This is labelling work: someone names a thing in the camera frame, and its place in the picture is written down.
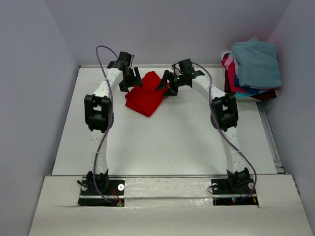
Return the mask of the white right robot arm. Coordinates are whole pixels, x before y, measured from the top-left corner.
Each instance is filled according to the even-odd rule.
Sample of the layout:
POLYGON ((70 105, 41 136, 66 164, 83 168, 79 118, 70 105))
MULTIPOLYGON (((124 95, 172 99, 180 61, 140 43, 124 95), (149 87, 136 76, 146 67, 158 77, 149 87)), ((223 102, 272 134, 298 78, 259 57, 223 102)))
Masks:
POLYGON ((179 87, 189 86, 209 102, 210 120, 220 134, 226 156, 227 178, 212 184, 213 189, 240 193, 252 181, 246 166, 248 163, 239 147, 237 137, 238 108, 235 95, 226 93, 213 84, 209 71, 202 66, 195 70, 196 63, 190 59, 178 62, 179 69, 172 65, 173 71, 165 70, 156 90, 165 89, 163 96, 177 96, 179 87))

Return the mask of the red t shirt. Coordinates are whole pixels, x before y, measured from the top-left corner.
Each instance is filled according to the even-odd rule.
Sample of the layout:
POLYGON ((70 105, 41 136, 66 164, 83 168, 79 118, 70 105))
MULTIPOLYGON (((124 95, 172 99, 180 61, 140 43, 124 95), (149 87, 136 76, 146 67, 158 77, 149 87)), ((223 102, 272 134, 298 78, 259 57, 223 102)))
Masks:
POLYGON ((125 105, 146 117, 150 117, 160 106, 164 99, 163 94, 168 89, 156 90, 160 84, 161 78, 155 71, 145 74, 142 79, 142 86, 135 86, 129 93, 125 95, 125 105))

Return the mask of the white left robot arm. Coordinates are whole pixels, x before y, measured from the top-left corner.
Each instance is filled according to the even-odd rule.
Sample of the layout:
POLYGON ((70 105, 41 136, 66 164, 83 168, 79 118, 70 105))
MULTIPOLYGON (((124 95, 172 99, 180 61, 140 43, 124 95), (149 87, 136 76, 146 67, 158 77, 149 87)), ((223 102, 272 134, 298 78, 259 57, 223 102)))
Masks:
POLYGON ((92 94, 84 97, 84 118, 91 132, 91 170, 86 175, 85 184, 96 193, 104 194, 109 188, 107 165, 107 136, 114 123, 113 95, 117 88, 128 93, 129 89, 142 85, 137 67, 132 68, 134 56, 120 52, 104 72, 104 81, 92 94))

